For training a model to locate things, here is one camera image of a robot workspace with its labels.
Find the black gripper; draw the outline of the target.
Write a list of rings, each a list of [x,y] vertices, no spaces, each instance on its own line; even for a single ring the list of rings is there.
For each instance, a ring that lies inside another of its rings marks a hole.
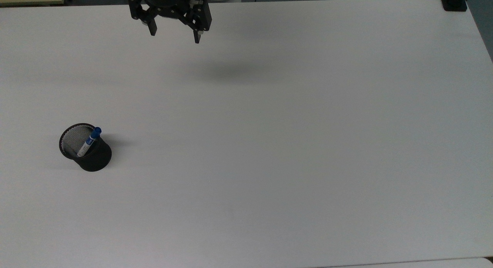
[[[208,0],[145,0],[148,8],[143,9],[143,0],[128,0],[131,17],[140,20],[149,29],[150,35],[155,36],[157,25],[155,17],[164,12],[181,15],[181,22],[193,30],[194,42],[200,43],[201,36],[210,30],[212,23],[211,10]]]

